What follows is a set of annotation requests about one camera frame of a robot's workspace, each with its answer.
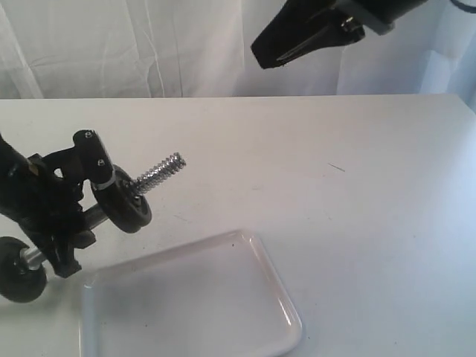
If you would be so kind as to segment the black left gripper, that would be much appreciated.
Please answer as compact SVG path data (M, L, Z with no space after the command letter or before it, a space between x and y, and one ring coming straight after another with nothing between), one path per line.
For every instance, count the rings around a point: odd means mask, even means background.
M75 147L29 158L1 148L1 214L20 226L61 278L82 269L74 249L95 243L80 204L85 180Z

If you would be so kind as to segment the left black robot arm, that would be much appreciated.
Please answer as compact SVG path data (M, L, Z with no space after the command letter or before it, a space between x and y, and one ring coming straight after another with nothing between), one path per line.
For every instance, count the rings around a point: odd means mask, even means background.
M62 278L82 269L77 244L95 241L80 204L85 179L78 167L73 148L26 158L1 140L1 215L19 225Z

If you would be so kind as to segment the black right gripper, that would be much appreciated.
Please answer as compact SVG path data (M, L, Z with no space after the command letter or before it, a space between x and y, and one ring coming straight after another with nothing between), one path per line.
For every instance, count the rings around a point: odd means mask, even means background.
M253 41L251 51L262 69L277 68L313 51L361 41L364 26L355 19L394 22L424 3L426 0L286 1Z

